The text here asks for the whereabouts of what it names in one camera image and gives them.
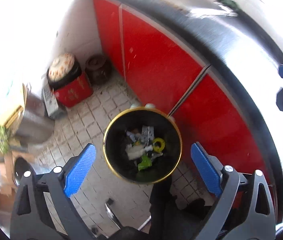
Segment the yellow plastic spool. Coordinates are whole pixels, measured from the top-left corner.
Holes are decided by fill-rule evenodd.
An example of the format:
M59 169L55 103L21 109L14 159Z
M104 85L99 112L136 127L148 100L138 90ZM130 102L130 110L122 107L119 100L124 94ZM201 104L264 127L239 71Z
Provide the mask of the yellow plastic spool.
M163 149L165 148L165 141L161 138L155 138L152 141L152 146L154 152L161 154Z

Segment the white sponge brush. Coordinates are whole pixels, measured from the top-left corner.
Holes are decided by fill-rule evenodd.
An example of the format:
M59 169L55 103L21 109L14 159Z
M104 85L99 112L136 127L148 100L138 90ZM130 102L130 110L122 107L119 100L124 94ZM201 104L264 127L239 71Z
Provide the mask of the white sponge brush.
M144 146L144 145L128 145L125 149L126 154L128 155L129 160L136 160L141 158L143 154L153 150L153 146Z

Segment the green wet wipes pack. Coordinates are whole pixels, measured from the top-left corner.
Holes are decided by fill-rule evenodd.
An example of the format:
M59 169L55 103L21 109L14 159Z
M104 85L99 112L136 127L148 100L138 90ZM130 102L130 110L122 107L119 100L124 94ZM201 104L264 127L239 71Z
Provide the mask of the green wet wipes pack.
M154 180L156 171L153 169L152 161L147 155L141 156L141 162L138 164L137 168L137 181L148 183Z

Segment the blue white wrapper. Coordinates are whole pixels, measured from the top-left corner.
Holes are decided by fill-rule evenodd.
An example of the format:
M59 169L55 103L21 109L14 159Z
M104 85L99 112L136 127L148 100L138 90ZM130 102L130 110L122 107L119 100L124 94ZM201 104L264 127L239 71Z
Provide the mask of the blue white wrapper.
M142 142L142 135L140 133L133 133L130 131L126 132L126 135L129 137L129 139L135 144L135 143L141 143Z

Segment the black trash bin yellow rim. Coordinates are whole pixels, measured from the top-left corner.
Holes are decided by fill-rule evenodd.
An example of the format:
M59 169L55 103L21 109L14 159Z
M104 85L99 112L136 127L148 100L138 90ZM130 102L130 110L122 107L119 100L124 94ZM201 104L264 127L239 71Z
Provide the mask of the black trash bin yellow rim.
M130 108L109 123L103 152L116 176L135 184L155 184L177 168L182 138L177 125L163 112Z

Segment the black wok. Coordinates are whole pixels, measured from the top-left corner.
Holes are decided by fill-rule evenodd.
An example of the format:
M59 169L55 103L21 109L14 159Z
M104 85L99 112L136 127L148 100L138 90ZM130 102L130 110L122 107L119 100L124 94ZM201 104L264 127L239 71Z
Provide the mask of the black wok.
M16 182L18 183L20 182L20 180L22 179L26 171L30 171L33 173L35 172L35 170L30 165L30 163L28 163L28 161L26 161L22 157L16 158L15 163L14 163L14 177L15 177Z

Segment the red cabinet door right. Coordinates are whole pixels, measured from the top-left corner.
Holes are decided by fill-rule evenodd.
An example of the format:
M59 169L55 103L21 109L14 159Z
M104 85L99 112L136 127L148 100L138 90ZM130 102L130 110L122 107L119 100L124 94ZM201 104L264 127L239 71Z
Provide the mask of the red cabinet door right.
M261 170L267 182L271 182L248 126L209 75L203 77L173 117L182 136L182 159L190 168L195 168L190 156L191 146L199 142L223 165L230 165L242 173Z

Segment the red cabinet door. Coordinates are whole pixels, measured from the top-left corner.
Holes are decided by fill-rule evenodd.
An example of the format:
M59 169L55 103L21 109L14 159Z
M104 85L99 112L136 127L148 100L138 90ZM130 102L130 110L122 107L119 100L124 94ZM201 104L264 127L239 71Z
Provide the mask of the red cabinet door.
M182 136L182 159L190 168L195 168L190 156L191 146L199 142L223 165L230 165L242 173L261 170L267 182L271 182L248 126L209 75L203 77L173 117Z
M173 33L141 13L122 10L126 82L139 100L170 113L207 63Z
M124 77L119 4L110 0L93 0L93 4L103 53L110 59L115 70Z

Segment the large steel stockpot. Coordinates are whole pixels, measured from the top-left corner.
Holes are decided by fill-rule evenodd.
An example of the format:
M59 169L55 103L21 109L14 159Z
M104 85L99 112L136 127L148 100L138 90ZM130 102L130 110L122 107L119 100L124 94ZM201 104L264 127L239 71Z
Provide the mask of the large steel stockpot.
M25 99L15 136L23 144L42 144L52 136L55 121L46 115L45 103L40 98L27 91Z

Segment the grey perforated box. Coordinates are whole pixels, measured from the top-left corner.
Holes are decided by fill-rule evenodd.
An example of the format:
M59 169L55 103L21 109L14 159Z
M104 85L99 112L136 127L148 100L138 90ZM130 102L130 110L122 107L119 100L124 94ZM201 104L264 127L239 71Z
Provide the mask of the grey perforated box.
M51 119L56 119L59 114L59 104L55 95L49 88L49 85L45 85L42 89L42 97L45 103L46 111Z

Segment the yellow cardboard box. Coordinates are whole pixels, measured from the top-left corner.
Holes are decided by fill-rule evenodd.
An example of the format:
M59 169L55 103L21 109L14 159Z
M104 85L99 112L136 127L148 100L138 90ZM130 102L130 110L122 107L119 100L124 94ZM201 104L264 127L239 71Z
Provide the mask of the yellow cardboard box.
M24 83L13 86L6 98L7 117L3 122L5 128L9 128L23 114L26 108L28 88Z

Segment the red cabinet door left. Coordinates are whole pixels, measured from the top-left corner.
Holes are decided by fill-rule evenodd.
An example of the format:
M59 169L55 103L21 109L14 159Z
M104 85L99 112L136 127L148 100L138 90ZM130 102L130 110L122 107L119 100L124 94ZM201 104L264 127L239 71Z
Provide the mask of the red cabinet door left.
M139 100L170 113L207 63L173 33L141 13L122 10L126 82Z

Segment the floral lid pot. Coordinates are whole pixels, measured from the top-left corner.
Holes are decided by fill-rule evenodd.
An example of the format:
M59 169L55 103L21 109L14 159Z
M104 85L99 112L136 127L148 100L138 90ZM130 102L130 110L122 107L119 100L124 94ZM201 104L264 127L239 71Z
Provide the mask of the floral lid pot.
M56 57L49 69L48 78L52 82L57 82L63 79L73 68L75 56L71 53L61 54Z

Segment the dark clay pot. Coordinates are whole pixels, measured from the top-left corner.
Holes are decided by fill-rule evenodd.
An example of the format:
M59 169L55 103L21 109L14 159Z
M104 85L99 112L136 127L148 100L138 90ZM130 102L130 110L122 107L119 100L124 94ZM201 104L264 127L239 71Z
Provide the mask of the dark clay pot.
M111 77L111 61L104 55L93 55L85 62L85 72L92 85L102 85Z

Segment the red cabinet door far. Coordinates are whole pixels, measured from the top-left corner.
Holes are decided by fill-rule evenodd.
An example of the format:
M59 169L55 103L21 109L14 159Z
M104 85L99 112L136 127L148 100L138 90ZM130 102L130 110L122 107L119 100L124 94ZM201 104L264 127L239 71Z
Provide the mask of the red cabinet door far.
M110 59L115 70L124 77L119 4L110 0L93 0L93 4L103 53Z

